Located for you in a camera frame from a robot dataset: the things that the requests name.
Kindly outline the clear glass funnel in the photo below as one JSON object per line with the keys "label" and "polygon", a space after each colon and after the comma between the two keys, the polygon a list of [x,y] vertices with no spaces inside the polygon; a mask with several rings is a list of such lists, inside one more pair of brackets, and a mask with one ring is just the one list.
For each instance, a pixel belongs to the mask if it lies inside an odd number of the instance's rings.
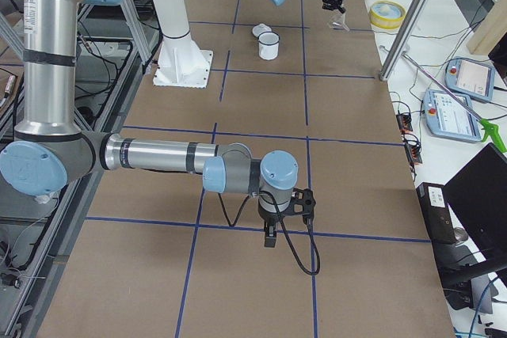
{"label": "clear glass funnel", "polygon": [[331,16],[328,26],[333,30],[350,31],[349,26],[346,24],[346,14],[339,11]]}

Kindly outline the white enamel mug lid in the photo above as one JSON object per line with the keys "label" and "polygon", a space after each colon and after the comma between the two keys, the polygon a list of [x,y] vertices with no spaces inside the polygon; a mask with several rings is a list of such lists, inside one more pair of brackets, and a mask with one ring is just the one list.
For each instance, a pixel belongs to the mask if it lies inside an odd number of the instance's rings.
{"label": "white enamel mug lid", "polygon": [[255,25],[252,28],[252,34],[255,38],[258,38],[264,32],[271,32],[271,31],[272,31],[272,29],[268,25],[265,25],[263,23]]}

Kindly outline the yellow tape roll with plate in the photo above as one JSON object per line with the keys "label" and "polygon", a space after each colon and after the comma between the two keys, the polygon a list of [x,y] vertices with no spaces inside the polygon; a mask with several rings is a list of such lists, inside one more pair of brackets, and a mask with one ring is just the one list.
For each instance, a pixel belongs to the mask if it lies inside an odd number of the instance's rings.
{"label": "yellow tape roll with plate", "polygon": [[397,2],[382,0],[374,2],[371,5],[368,15],[373,26],[394,30],[402,25],[406,16],[406,10]]}

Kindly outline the white enamel mug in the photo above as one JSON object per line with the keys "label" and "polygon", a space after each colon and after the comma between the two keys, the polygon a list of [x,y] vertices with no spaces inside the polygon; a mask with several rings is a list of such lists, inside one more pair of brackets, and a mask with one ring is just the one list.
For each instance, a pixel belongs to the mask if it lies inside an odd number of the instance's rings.
{"label": "white enamel mug", "polygon": [[264,60],[274,60],[278,56],[280,36],[276,32],[263,32],[258,36],[258,55]]}

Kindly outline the orange black usb hub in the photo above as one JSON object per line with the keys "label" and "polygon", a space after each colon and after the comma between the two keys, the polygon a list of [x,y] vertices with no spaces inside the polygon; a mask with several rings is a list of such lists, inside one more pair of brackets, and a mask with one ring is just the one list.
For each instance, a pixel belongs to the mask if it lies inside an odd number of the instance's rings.
{"label": "orange black usb hub", "polygon": [[412,116],[410,112],[398,112],[396,120],[401,133],[412,132]]}
{"label": "orange black usb hub", "polygon": [[404,148],[407,160],[411,165],[420,165],[422,163],[421,144],[418,141],[405,140]]}

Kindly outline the wooden board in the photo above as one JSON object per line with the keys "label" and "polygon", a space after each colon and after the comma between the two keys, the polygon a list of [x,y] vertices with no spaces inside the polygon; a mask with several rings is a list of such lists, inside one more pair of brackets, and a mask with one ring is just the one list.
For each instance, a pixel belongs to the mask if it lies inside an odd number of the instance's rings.
{"label": "wooden board", "polygon": [[498,0],[467,43],[474,55],[488,55],[506,34],[507,0]]}

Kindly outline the near blue teach pendant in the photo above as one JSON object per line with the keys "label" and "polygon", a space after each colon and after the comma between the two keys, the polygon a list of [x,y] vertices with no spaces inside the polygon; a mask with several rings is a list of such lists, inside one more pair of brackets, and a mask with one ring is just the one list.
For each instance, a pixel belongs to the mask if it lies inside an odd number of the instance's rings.
{"label": "near blue teach pendant", "polygon": [[426,125],[438,137],[480,142],[478,121],[446,92],[428,89],[423,98]]}

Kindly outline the blue teach pendant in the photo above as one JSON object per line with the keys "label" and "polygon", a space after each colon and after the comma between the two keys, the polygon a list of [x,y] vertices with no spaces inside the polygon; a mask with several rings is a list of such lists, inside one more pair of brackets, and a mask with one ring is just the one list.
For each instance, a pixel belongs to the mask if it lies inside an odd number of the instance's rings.
{"label": "blue teach pendant", "polygon": [[490,102],[494,91],[494,68],[469,58],[455,58],[445,69],[445,85],[483,103]]}
{"label": "blue teach pendant", "polygon": [[423,98],[426,125],[438,137],[480,142],[478,121],[446,92],[428,89]]}

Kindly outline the far blue teach pendant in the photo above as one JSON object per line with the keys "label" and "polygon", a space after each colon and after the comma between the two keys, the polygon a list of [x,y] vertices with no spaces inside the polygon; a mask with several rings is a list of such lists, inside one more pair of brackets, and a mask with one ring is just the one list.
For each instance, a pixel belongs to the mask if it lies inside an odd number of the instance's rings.
{"label": "far blue teach pendant", "polygon": [[455,58],[445,69],[445,85],[483,103],[490,102],[494,91],[494,68],[469,58]]}

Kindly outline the black desktop box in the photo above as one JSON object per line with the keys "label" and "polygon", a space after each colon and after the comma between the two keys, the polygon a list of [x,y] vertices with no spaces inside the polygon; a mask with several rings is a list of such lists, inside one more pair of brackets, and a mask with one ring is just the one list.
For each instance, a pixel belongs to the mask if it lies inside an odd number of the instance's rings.
{"label": "black desktop box", "polygon": [[458,243],[452,224],[444,186],[422,182],[417,186],[417,197],[429,239],[433,243],[456,245]]}

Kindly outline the silver reacher grabber tool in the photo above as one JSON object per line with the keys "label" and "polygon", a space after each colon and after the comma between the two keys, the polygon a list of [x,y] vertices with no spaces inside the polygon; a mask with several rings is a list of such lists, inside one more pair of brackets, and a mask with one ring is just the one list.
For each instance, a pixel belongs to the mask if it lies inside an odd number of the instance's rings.
{"label": "silver reacher grabber tool", "polygon": [[482,118],[473,108],[468,106],[466,103],[463,103],[459,100],[459,98],[444,84],[439,82],[436,78],[434,78],[428,71],[426,71],[421,65],[419,65],[415,60],[413,60],[406,51],[402,51],[401,56],[415,66],[420,72],[423,73],[428,79],[430,79],[433,83],[435,83],[441,90],[443,90],[446,94],[448,94],[454,101],[456,101],[469,115],[475,118],[481,125],[484,130],[484,136],[482,141],[485,142],[488,138],[491,138],[491,141],[494,145],[502,152],[506,152],[506,146],[501,139],[499,133],[499,126],[495,123],[491,123],[486,118]]}

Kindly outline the black monitor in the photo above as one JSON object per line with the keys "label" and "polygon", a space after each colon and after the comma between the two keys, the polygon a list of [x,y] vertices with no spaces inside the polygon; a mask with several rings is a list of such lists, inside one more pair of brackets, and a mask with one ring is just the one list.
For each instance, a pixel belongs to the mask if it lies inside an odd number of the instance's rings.
{"label": "black monitor", "polygon": [[444,198],[485,257],[506,253],[506,156],[494,144],[447,182]]}

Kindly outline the aluminium frame post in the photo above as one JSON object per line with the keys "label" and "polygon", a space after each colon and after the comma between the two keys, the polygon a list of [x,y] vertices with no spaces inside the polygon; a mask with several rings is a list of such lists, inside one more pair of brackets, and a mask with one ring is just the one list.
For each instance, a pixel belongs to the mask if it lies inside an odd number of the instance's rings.
{"label": "aluminium frame post", "polygon": [[386,82],[388,78],[391,76],[391,73],[395,68],[396,63],[402,56],[402,53],[405,49],[408,39],[410,38],[414,30],[414,27],[417,24],[417,20],[421,16],[421,13],[424,10],[428,1],[429,0],[412,0],[412,2],[410,3],[410,7],[406,13],[406,17],[401,24],[398,34],[395,37],[395,40],[391,45],[391,48],[387,54],[382,69],[379,72],[379,79],[381,81]]}

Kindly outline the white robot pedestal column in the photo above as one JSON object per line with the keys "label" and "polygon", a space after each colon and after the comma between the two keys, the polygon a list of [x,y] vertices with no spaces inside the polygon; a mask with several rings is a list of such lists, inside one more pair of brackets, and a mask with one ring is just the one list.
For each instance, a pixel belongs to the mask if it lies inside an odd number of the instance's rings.
{"label": "white robot pedestal column", "polygon": [[193,40],[185,0],[153,0],[162,32],[157,86],[203,89],[208,84],[213,52],[201,50]]}

